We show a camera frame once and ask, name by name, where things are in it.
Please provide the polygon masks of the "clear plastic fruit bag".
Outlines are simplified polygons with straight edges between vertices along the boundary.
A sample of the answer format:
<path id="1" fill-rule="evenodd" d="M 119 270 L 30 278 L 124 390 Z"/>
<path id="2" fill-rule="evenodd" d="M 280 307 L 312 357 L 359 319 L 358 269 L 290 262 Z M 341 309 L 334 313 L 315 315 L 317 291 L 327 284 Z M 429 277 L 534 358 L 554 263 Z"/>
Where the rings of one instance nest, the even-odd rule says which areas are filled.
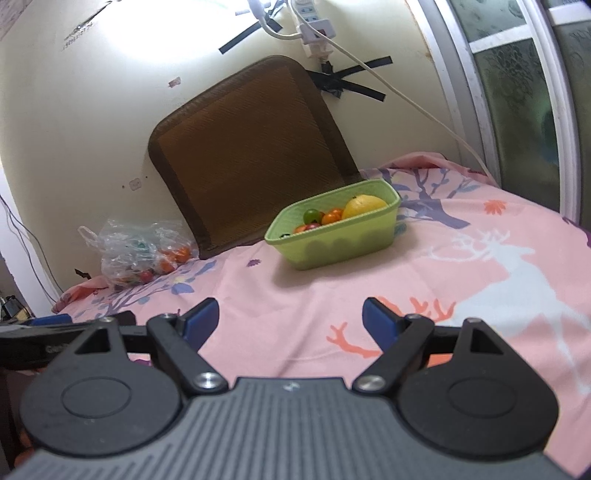
<path id="1" fill-rule="evenodd" d="M 117 288 L 145 285 L 198 255 L 197 242 L 180 221 L 124 223 L 108 220 L 96 233 L 80 226 L 86 245 L 100 255 L 100 270 Z"/>

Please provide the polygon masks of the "green tomato back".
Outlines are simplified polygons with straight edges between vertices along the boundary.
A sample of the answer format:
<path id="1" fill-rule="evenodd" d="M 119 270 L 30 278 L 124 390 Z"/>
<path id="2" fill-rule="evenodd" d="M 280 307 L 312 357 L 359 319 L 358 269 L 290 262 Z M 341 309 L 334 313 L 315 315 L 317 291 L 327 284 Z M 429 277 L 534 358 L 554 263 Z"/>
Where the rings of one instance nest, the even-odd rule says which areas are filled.
<path id="1" fill-rule="evenodd" d="M 305 225 L 321 224 L 322 218 L 325 216 L 322 211 L 318 209 L 308 209 L 304 212 L 303 220 Z"/>

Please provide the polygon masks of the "brown seat cushion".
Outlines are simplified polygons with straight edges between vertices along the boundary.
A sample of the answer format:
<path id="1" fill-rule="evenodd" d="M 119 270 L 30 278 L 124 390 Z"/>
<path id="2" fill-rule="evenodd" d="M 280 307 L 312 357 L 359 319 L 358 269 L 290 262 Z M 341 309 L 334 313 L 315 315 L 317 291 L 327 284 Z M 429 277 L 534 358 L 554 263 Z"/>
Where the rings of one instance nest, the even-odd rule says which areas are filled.
<path id="1" fill-rule="evenodd" d="M 307 70 L 271 56 L 160 121 L 148 156 L 208 259 L 263 239 L 283 208 L 360 181 Z"/>

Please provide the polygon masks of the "green plastic basin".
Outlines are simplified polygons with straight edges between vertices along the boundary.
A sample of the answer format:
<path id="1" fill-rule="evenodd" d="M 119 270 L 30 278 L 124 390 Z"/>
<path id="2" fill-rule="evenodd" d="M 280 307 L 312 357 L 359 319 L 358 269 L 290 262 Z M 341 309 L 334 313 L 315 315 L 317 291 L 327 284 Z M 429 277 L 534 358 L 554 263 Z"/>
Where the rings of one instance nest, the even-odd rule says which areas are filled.
<path id="1" fill-rule="evenodd" d="M 362 195 L 377 197 L 385 204 L 349 219 L 296 231 L 304 225 L 308 210 L 328 214 Z M 391 246 L 401 203 L 401 196 L 387 181 L 361 181 L 287 206 L 271 222 L 264 241 L 297 270 L 339 263 Z"/>

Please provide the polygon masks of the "white power strip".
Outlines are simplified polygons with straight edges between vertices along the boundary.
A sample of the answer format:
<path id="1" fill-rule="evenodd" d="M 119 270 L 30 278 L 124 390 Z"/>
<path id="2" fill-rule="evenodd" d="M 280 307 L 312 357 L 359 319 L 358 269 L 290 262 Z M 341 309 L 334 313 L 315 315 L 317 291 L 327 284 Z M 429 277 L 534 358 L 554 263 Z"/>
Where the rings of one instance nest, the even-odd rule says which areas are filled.
<path id="1" fill-rule="evenodd" d="M 325 40 L 335 38 L 335 28 L 327 18 L 318 15 L 314 1 L 290 1 L 290 13 L 294 18 L 297 32 L 301 34 L 301 44 L 308 58 L 321 61 L 329 59 L 332 44 Z"/>

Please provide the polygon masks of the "cluttered side shelf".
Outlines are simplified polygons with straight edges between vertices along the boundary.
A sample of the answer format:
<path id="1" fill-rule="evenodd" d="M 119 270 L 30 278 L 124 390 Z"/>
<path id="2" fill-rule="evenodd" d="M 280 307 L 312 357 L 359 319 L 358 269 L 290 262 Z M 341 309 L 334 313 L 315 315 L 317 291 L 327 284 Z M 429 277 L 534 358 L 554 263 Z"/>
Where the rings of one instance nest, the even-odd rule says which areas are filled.
<path id="1" fill-rule="evenodd" d="M 33 319 L 33 314 L 14 295 L 1 298 L 1 322 L 5 324 L 24 324 Z"/>

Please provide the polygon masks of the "large yellow grapefruit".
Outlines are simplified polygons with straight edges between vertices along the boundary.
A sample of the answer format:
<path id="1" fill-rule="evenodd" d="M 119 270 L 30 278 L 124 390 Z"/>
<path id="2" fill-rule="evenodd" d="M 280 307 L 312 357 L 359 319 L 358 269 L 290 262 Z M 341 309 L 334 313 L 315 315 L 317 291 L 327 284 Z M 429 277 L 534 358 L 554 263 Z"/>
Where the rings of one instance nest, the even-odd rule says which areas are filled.
<path id="1" fill-rule="evenodd" d="M 342 220 L 370 213 L 388 206 L 383 199 L 373 195 L 358 195 L 342 209 Z"/>

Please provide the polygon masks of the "frosted glass window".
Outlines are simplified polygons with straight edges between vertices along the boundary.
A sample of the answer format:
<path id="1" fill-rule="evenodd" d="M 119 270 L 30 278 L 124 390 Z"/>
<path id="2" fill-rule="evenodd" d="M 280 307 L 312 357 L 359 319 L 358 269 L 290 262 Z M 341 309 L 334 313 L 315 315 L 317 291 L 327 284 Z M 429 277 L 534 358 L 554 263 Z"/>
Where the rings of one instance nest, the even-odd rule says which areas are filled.
<path id="1" fill-rule="evenodd" d="M 452 124 L 505 190 L 590 226 L 590 4 L 411 1 Z"/>

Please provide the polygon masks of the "pink deer bedsheet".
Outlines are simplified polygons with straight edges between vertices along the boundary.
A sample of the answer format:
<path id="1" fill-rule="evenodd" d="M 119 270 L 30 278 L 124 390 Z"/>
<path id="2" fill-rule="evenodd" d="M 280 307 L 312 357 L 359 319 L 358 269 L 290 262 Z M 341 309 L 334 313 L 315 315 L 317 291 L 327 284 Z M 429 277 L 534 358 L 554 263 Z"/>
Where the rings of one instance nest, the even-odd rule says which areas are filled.
<path id="1" fill-rule="evenodd" d="M 442 325 L 485 320 L 554 389 L 560 416 L 548 455 L 573 475 L 590 464 L 590 232 L 493 187 L 437 154 L 411 154 L 369 178 L 402 198 L 393 244 L 297 271 L 266 243 L 193 260 L 117 292 L 96 278 L 57 309 L 77 321 L 131 311 L 138 323 L 207 297 L 221 320 L 201 355 L 228 379 L 341 377 L 379 355 L 363 301 Z"/>

